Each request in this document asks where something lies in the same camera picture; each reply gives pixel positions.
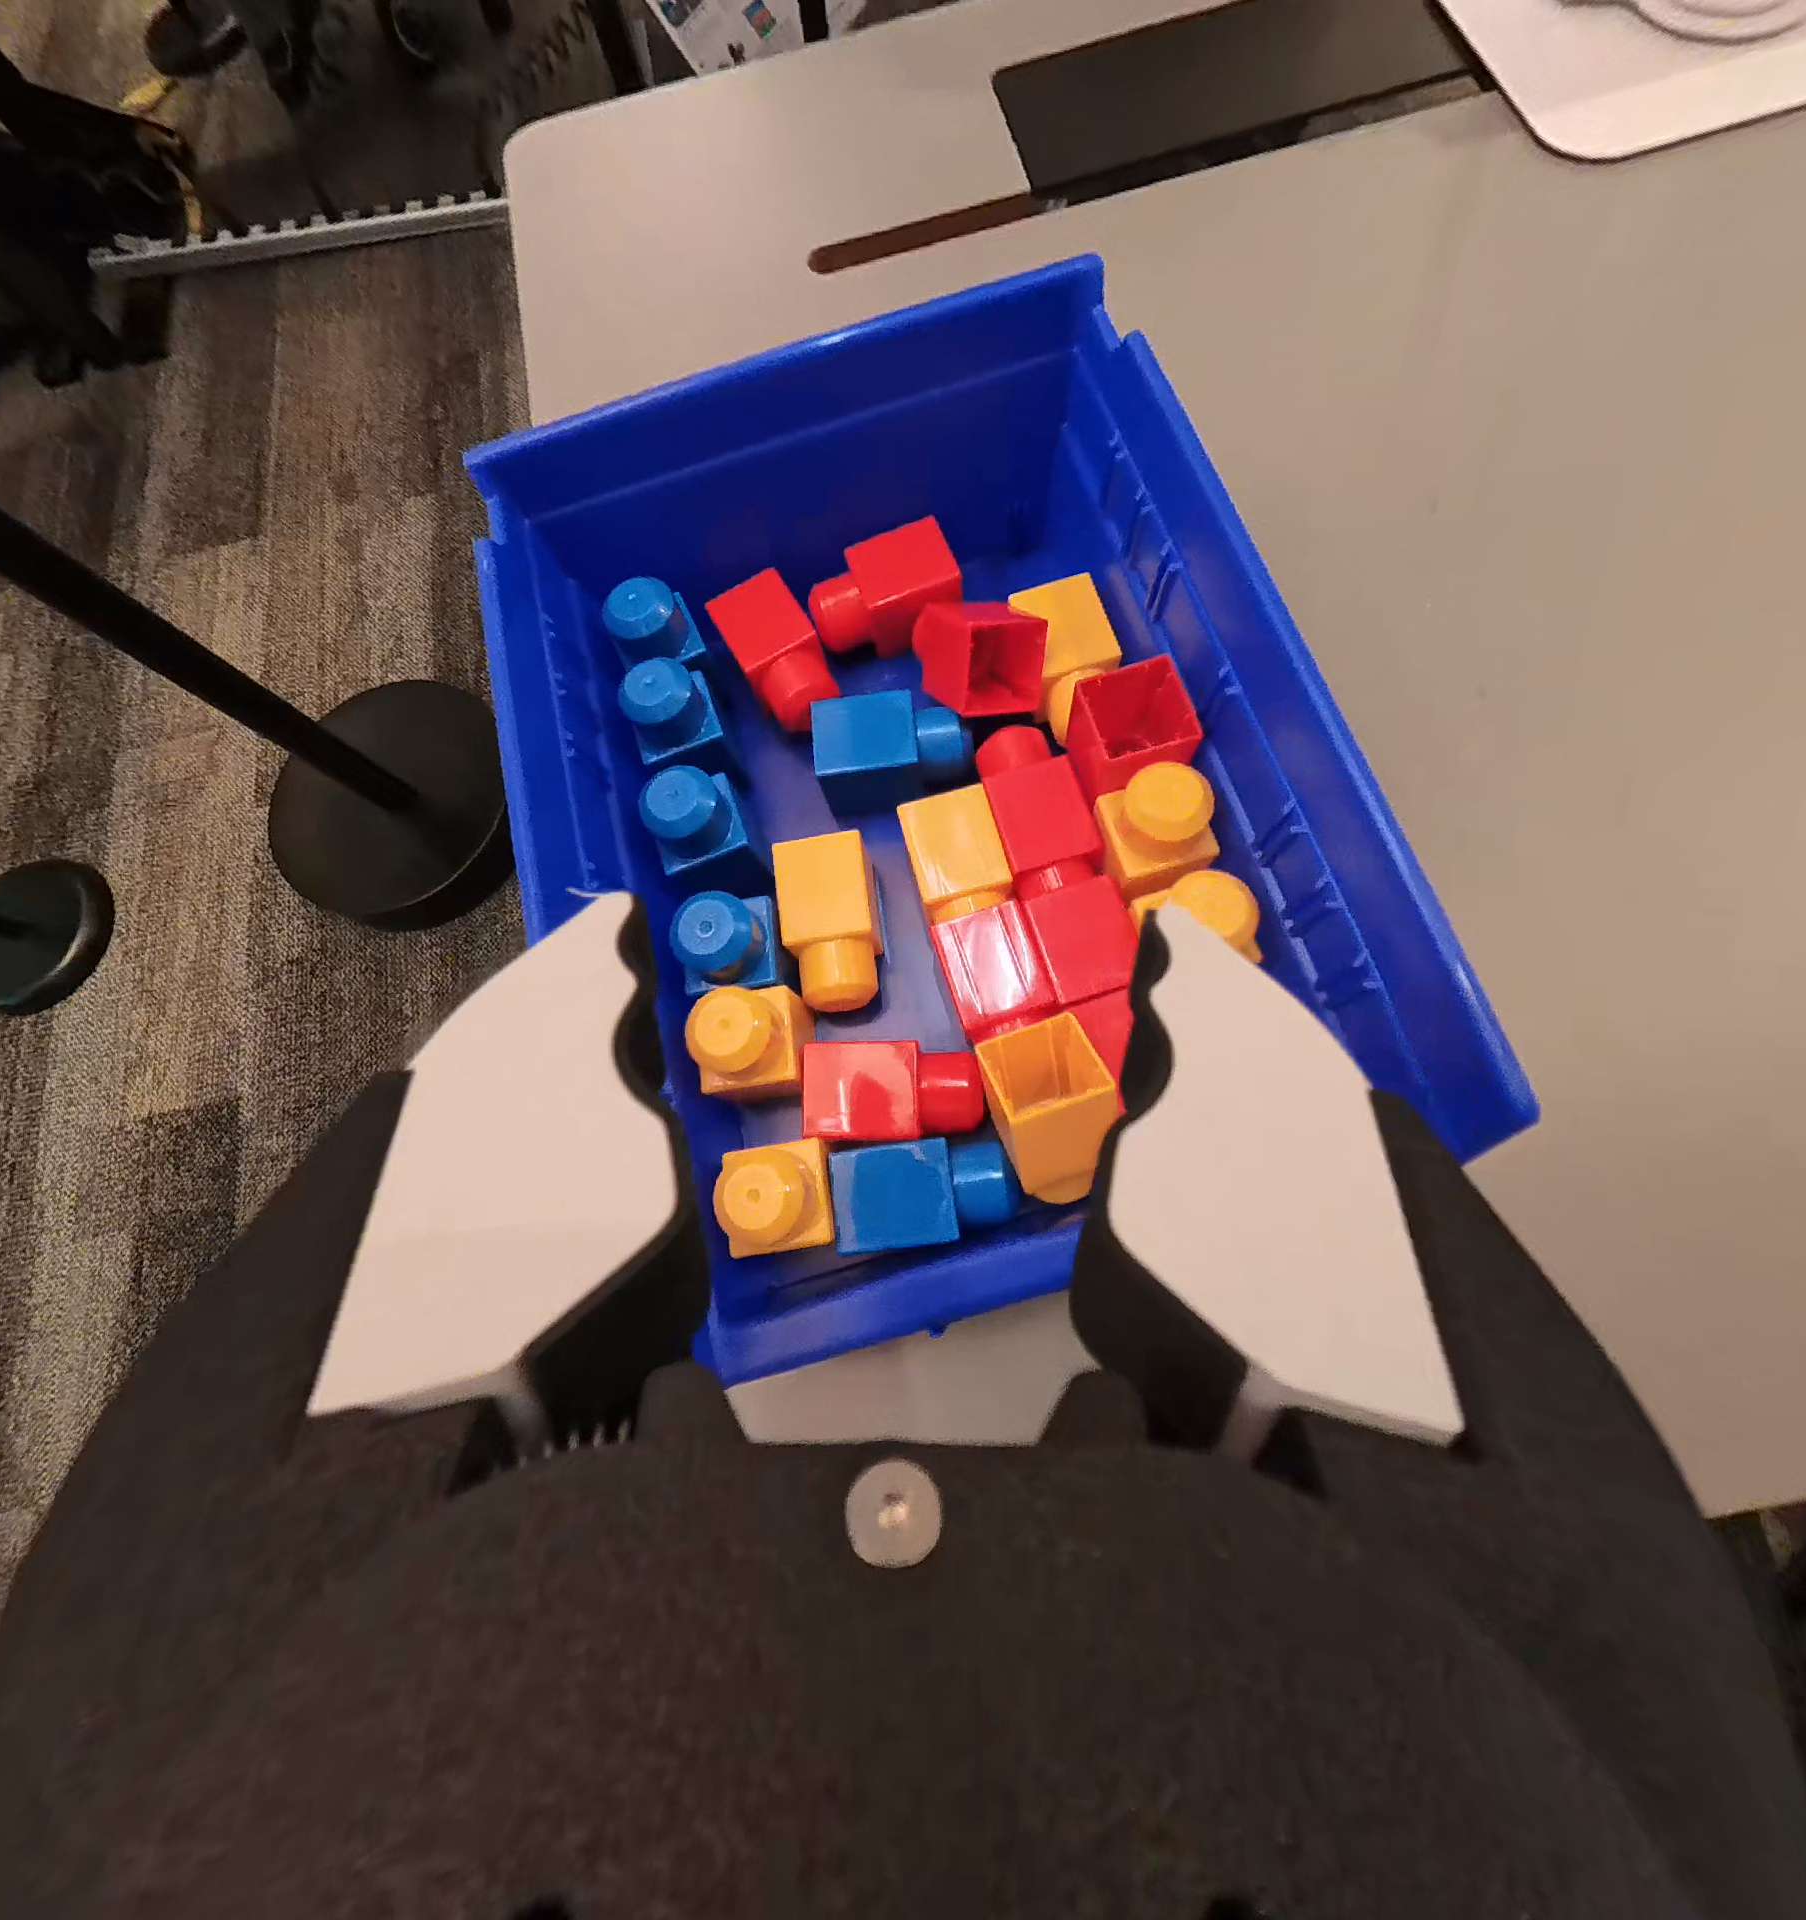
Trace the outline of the blue plastic bin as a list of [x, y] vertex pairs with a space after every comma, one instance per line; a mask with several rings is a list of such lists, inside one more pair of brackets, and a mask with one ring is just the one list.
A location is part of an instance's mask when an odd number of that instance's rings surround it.
[[663, 1091], [707, 1231], [697, 1356], [742, 1384], [1023, 1302], [1068, 1281], [1083, 1201], [914, 1256], [730, 1259], [713, 1180], [730, 1149], [797, 1137], [797, 1102], [697, 1091], [664, 883], [634, 813], [604, 594], [658, 579], [707, 602], [759, 570], [797, 599], [852, 542], [937, 518], [968, 602], [1089, 576], [1122, 660], [1178, 672], [1229, 877], [1260, 907], [1260, 965], [1475, 1161], [1537, 1095], [1436, 891], [1323, 687], [1156, 354], [1119, 333], [1080, 256], [783, 345], [467, 454], [521, 909], [531, 943], [634, 895], [655, 955]]

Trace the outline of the dark bag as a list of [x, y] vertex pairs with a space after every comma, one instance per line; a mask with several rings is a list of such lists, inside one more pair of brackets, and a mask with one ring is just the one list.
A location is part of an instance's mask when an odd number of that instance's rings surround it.
[[34, 83], [0, 50], [0, 365], [70, 385], [157, 357], [154, 321], [107, 315], [93, 253], [183, 241], [196, 214], [178, 131]]

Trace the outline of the pile of colourful toy blocks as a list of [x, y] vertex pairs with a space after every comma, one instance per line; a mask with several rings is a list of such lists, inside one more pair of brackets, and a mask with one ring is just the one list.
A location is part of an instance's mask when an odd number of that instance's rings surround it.
[[937, 518], [804, 602], [759, 570], [707, 625], [631, 576], [603, 628], [697, 1091], [797, 1102], [797, 1137], [718, 1165], [730, 1259], [938, 1253], [1080, 1201], [1145, 919], [1260, 961], [1178, 672], [1122, 660], [1089, 576], [967, 599]]

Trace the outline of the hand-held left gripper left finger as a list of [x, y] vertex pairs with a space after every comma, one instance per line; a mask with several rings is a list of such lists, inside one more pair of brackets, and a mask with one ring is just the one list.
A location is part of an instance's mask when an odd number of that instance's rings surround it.
[[603, 895], [414, 1056], [306, 1399], [312, 1420], [488, 1405], [520, 1450], [631, 1427], [709, 1302], [655, 964]]

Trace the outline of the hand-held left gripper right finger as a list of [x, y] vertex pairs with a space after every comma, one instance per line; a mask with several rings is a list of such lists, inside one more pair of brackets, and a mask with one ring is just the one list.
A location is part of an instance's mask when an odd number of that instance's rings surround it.
[[1370, 1085], [1193, 909], [1145, 928], [1122, 1097], [1068, 1308], [1147, 1439], [1253, 1462], [1314, 1413], [1454, 1442], [1463, 1402]]

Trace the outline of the printed paper leaflet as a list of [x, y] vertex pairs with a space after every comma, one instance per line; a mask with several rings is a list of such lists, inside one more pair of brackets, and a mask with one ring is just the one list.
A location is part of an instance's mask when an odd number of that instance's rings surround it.
[[840, 40], [871, 8], [874, 4], [625, 4], [649, 83], [709, 78]]

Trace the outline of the grey metal rail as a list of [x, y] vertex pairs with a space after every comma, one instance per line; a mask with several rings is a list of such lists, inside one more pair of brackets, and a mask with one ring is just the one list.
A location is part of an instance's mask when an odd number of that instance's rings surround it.
[[508, 195], [412, 199], [406, 205], [356, 208], [336, 217], [312, 214], [280, 224], [220, 227], [178, 241], [122, 238], [89, 253], [102, 283], [166, 281], [233, 269], [259, 269], [298, 256], [390, 247], [445, 232], [479, 232], [511, 224]]

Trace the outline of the white and wood document stand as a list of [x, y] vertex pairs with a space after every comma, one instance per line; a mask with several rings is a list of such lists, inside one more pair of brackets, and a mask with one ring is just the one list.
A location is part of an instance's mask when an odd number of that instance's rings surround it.
[[1806, 4], [1443, 4], [1543, 150], [1637, 159], [1806, 108]]

